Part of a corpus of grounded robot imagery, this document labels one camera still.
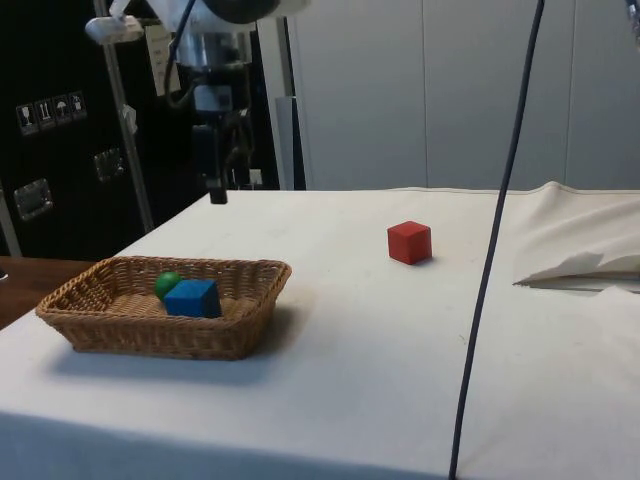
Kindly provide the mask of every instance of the cable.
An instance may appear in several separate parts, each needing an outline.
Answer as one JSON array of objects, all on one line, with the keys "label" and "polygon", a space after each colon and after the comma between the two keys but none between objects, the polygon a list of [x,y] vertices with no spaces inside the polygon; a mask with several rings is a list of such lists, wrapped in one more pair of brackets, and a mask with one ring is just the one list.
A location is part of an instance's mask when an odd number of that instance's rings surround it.
[{"label": "cable", "polygon": [[511,136],[511,147],[507,158],[507,165],[498,194],[498,203],[496,205],[496,213],[493,219],[493,228],[491,230],[491,239],[489,241],[489,249],[487,258],[482,272],[482,281],[480,282],[480,290],[478,291],[478,300],[473,314],[473,322],[471,324],[471,334],[469,336],[469,346],[467,347],[467,359],[464,365],[464,374],[462,376],[462,386],[460,387],[460,398],[458,400],[458,412],[456,414],[456,424],[453,433],[453,447],[451,452],[451,464],[449,466],[449,480],[455,480],[458,471],[458,455],[460,453],[460,438],[462,435],[462,421],[464,419],[464,409],[467,403],[467,393],[469,391],[469,380],[471,379],[471,369],[473,367],[473,357],[476,350],[476,340],[478,338],[478,329],[480,328],[480,318],[482,317],[482,308],[484,307],[484,299],[487,294],[487,286],[491,275],[491,267],[493,265],[493,257],[496,253],[496,245],[498,243],[498,234],[500,233],[500,223],[502,222],[502,213],[504,204],[509,190],[509,182],[511,181],[511,173],[518,151],[518,143],[520,142],[520,132],[522,130],[522,120],[524,119],[524,110],[527,105],[527,94],[529,93],[529,80],[531,78],[531,67],[533,64],[533,54],[536,49],[538,40],[538,32],[540,31],[540,21],[542,20],[542,12],[544,11],[545,0],[538,0],[533,26],[531,27],[531,36],[529,37],[529,46],[527,48],[527,57],[524,63],[524,73],[522,74],[522,84],[520,86],[520,97],[518,99],[518,110],[516,120],[513,126],[513,134]]},{"label": "cable", "polygon": [[195,3],[196,0],[189,0],[189,3],[184,9],[184,12],[182,12],[182,17],[180,18],[180,23],[178,24],[178,29],[176,30],[176,38],[173,40],[171,46],[169,47],[169,61],[167,62],[167,69],[164,72],[164,93],[167,98],[167,103],[169,104],[170,108],[176,110],[180,110],[189,104],[191,95],[196,88],[196,82],[191,82],[189,89],[179,100],[174,100],[171,96],[171,72],[176,63],[178,47],[180,46],[180,41],[182,40],[184,29],[187,26],[189,15],[191,15],[191,11],[193,10],[193,6],[195,5]]}]

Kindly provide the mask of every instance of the metal latch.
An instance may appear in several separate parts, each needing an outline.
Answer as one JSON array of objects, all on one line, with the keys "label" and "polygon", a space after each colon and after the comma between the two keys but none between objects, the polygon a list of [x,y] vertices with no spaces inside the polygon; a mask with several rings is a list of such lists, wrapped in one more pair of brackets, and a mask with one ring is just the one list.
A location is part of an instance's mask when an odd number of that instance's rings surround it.
[{"label": "metal latch", "polygon": [[18,214],[24,222],[34,219],[53,208],[49,182],[41,178],[13,192]]}]

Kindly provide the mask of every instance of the white panel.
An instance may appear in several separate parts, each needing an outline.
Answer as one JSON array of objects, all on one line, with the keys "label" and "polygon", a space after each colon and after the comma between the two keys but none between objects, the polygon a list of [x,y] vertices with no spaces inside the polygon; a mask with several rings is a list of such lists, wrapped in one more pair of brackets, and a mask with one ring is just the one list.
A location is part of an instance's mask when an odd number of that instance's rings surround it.
[{"label": "white panel", "polygon": [[290,94],[290,92],[287,92],[287,82],[284,78],[288,72],[285,72],[283,68],[283,56],[286,56],[286,51],[283,52],[278,37],[278,24],[275,19],[267,18],[258,22],[258,35],[269,104],[269,118],[271,119],[273,149],[278,167],[278,182],[281,190],[288,190],[289,179],[286,178],[285,174],[277,108],[278,99]]},{"label": "white panel", "polygon": [[624,2],[579,0],[567,182],[640,188],[640,55]]},{"label": "white panel", "polygon": [[[564,180],[574,6],[547,0],[512,188]],[[425,0],[429,186],[499,186],[535,7]]]},{"label": "white panel", "polygon": [[421,0],[318,0],[290,25],[309,188],[426,186]]}]

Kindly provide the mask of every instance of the white tablecloth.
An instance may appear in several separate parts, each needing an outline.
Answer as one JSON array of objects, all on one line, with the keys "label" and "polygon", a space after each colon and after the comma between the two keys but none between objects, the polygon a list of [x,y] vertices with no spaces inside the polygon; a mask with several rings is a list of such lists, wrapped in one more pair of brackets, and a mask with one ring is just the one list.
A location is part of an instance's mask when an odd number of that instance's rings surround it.
[{"label": "white tablecloth", "polygon": [[[512,286],[513,232],[549,188],[507,201],[460,476],[640,478],[640,299]],[[573,201],[588,211],[619,198]],[[199,201],[124,253],[287,261],[259,352],[78,354],[29,314],[0,332],[2,478],[446,478],[495,201],[442,190]],[[433,262],[388,258],[386,228],[406,220],[432,227]]]}]

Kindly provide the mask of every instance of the sticker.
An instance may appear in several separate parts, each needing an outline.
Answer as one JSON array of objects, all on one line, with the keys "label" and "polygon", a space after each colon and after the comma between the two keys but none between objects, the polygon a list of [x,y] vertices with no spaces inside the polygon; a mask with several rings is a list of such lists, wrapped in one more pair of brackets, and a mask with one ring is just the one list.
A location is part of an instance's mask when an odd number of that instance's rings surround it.
[{"label": "sticker", "polygon": [[53,97],[53,110],[55,111],[58,125],[64,125],[72,120],[71,105],[66,95]]},{"label": "sticker", "polygon": [[35,110],[31,103],[16,107],[16,115],[18,116],[18,125],[20,126],[22,135],[26,136],[38,133],[40,128],[38,127]]},{"label": "sticker", "polygon": [[82,95],[82,92],[70,93],[69,103],[71,108],[71,117],[74,120],[83,120],[87,118],[87,106],[84,104],[84,96]]},{"label": "sticker", "polygon": [[33,106],[36,110],[36,118],[38,119],[40,130],[47,130],[56,126],[51,99],[40,100],[39,102],[35,102]]}]

